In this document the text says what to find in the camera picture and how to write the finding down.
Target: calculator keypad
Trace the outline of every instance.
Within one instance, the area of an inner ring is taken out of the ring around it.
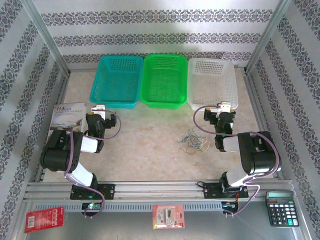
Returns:
[[[293,204],[267,204],[274,227],[295,227],[299,225]]]

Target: patterned wallpaper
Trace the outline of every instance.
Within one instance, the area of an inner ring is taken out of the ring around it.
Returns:
[[[0,0],[0,16],[0,240],[5,240],[67,77],[18,0]]]
[[[312,239],[320,239],[320,3],[293,0],[250,72]]]
[[[178,53],[245,67],[279,0],[36,0],[71,70],[101,56]]]

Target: calculator display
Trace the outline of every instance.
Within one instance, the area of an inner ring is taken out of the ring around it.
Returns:
[[[269,192],[269,198],[290,198],[290,192]]]

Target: floral border pattern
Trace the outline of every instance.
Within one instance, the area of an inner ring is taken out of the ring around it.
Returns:
[[[260,33],[151,33],[55,36],[58,47],[135,44],[256,44]]]
[[[293,174],[295,176],[295,180],[298,183],[298,187],[300,191],[302,192],[301,197],[303,199],[303,202],[306,206],[306,210],[308,211],[308,215],[310,217],[310,220],[312,221],[312,226],[315,228],[315,235],[320,238],[320,212],[319,207],[317,206],[316,198],[313,196],[313,191],[310,189],[311,185],[308,181],[308,177],[306,175],[306,171],[302,167],[300,157],[297,154],[296,146],[293,141],[293,138],[291,137],[291,134],[288,130],[287,122],[284,119],[284,114],[280,108],[279,102],[277,100],[276,94],[273,91],[268,73],[265,69],[265,66],[259,58],[255,65],[257,72],[259,74],[260,80],[262,82],[266,97],[268,98],[273,117],[277,123],[278,130],[281,132],[281,139],[284,144],[284,148],[287,152],[288,160],[291,163],[291,168],[293,170]],[[258,99],[262,108],[262,102],[258,94],[258,90],[254,81],[254,78],[252,77],[253,85],[255,88],[255,91],[257,92]],[[265,113],[263,112],[263,115],[265,117],[265,120],[267,120],[267,117]]]
[[[18,13],[22,9],[19,0],[7,0],[0,10],[0,43],[5,38],[6,33],[11,28],[11,24],[16,20]]]
[[[98,63],[103,56],[111,55],[123,55],[123,56],[139,56],[145,58],[149,53],[93,53],[93,54],[74,54],[74,55],[64,55],[64,60],[67,64],[88,64],[88,63]],[[225,51],[199,51],[199,52],[166,52],[170,54],[180,54],[187,59],[191,58],[211,58],[211,59],[223,59],[230,61],[248,61],[251,52],[247,51],[237,51],[237,52],[225,52]]]
[[[266,23],[271,9],[177,9],[42,13],[47,26],[140,23]]]
[[[320,74],[317,72],[315,64],[311,61],[307,51],[298,38],[298,35],[295,33],[285,16],[282,18],[277,28],[320,110]]]
[[[304,106],[301,104],[295,86],[293,85],[284,63],[279,56],[276,46],[272,41],[269,41],[265,46],[265,50],[268,53],[273,69],[279,78],[279,82],[284,90],[286,99],[291,106],[292,113],[298,124],[300,132],[302,133],[305,145],[308,147],[308,152],[311,155],[311,159],[314,161],[313,164],[318,169],[317,173],[320,175],[320,143],[316,137],[315,130],[309,122]]]
[[[37,138],[40,133],[43,120],[47,111],[47,107],[51,99],[51,94],[55,87],[55,83],[57,81],[59,72],[60,72],[60,69],[58,64],[54,63],[50,73],[50,77],[48,78],[43,95],[41,97],[38,110],[36,111],[36,114],[33,120],[33,125],[31,126],[31,130],[27,137],[27,142],[23,149],[23,154],[21,155],[21,159],[19,160],[19,166],[16,168],[16,172],[13,175],[14,180],[12,181],[12,186],[10,187],[9,195],[6,197],[7,201],[4,203],[4,211],[1,212],[0,239],[2,240],[6,239],[6,233],[8,231],[8,227],[11,221],[13,220],[14,210],[16,209],[18,204],[18,198],[19,198],[19,195],[21,194],[23,182],[27,174],[27,169],[32,159],[33,150],[37,143]]]
[[[16,111],[13,113],[12,122],[9,123],[6,135],[3,137],[3,143],[0,146],[0,180],[5,173],[6,165],[11,157],[11,152],[18,139],[20,133],[20,127],[25,120],[26,114],[29,110],[33,95],[35,94],[37,85],[40,81],[43,70],[49,59],[50,51],[46,45],[44,45],[39,53],[39,56],[34,64],[33,70],[26,82]]]
[[[315,0],[294,0],[294,4],[320,41],[320,6]]]
[[[33,45],[38,31],[32,21],[28,24],[24,31],[22,38],[20,39],[16,49],[12,54],[6,68],[3,70],[3,74],[0,77],[0,111],[6,102],[13,83],[16,81],[16,77],[20,72],[22,64],[25,62],[31,46]]]

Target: book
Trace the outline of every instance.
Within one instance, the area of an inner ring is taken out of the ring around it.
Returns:
[[[84,102],[56,104],[53,109],[48,138],[54,130],[84,132],[87,107]]]

